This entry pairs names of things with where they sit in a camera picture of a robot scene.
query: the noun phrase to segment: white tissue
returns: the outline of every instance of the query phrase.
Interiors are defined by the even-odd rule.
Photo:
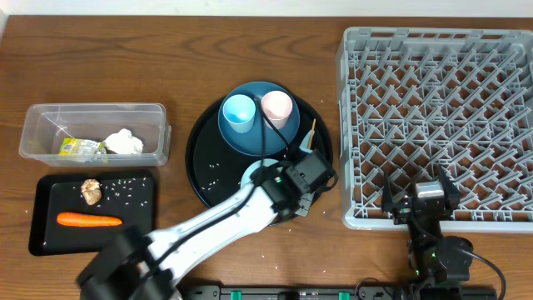
[[[127,129],[121,129],[118,133],[107,137],[103,141],[103,146],[116,154],[141,154],[143,147],[141,140],[134,137]]]

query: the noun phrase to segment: orange carrot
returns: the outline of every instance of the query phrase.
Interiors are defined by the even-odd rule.
[[[57,222],[64,226],[101,227],[122,224],[118,217],[96,216],[77,212],[61,212],[57,215]]]

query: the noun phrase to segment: black round tray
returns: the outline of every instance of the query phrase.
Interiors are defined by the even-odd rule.
[[[295,96],[300,110],[300,127],[292,143],[299,145],[311,130],[316,119],[312,148],[318,150],[329,162],[333,162],[331,139],[320,115],[305,101]],[[247,156],[233,149],[218,129],[218,110],[224,98],[213,103],[197,120],[187,141],[185,164],[189,182],[194,192],[209,208],[227,200],[241,187],[244,171],[259,157]],[[267,156],[282,160],[285,149]],[[315,193],[313,203],[320,197]]]

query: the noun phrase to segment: wooden table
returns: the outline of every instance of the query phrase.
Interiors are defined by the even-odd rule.
[[[326,122],[338,158],[334,57],[350,26],[532,30],[533,20],[10,17],[0,47],[0,299],[75,299],[74,278],[94,257],[33,257],[27,250],[37,180],[75,171],[19,156],[30,105],[162,103],[172,125],[170,160],[159,168],[157,225],[164,228],[206,209],[187,180],[187,136],[210,103],[242,83],[279,82],[306,99]],[[461,236],[504,272],[506,299],[531,297],[531,235]],[[407,232],[347,229],[335,189],[308,217],[233,243],[192,270],[185,281],[353,287],[365,277],[400,282],[413,276],[407,267],[407,238]],[[479,262],[471,267],[471,279],[500,288],[496,274]]]

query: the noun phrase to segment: gray dish rack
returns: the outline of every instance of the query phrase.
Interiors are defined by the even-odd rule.
[[[342,220],[404,229],[381,212],[441,165],[461,191],[443,231],[533,233],[533,33],[350,27],[336,55]]]

